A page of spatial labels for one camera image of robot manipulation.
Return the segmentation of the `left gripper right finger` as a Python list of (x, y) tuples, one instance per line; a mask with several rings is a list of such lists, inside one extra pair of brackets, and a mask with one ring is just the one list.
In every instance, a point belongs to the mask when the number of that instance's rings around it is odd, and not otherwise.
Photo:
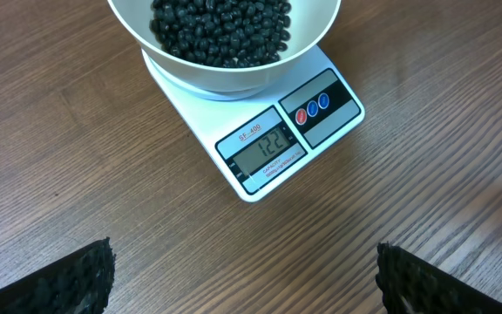
[(502, 303), (410, 252), (380, 242), (376, 285), (389, 314), (501, 314)]

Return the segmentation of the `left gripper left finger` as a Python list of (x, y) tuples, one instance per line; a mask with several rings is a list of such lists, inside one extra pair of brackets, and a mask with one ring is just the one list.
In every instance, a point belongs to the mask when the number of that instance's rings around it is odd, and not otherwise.
[(0, 313), (102, 314), (115, 258), (108, 237), (93, 242), (0, 289)]

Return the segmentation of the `white digital kitchen scale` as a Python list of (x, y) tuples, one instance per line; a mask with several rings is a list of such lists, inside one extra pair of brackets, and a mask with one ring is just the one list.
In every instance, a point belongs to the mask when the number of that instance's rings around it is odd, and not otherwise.
[(243, 201), (259, 201), (365, 117), (317, 46), (262, 91), (234, 96), (180, 82), (143, 57), (151, 76)]

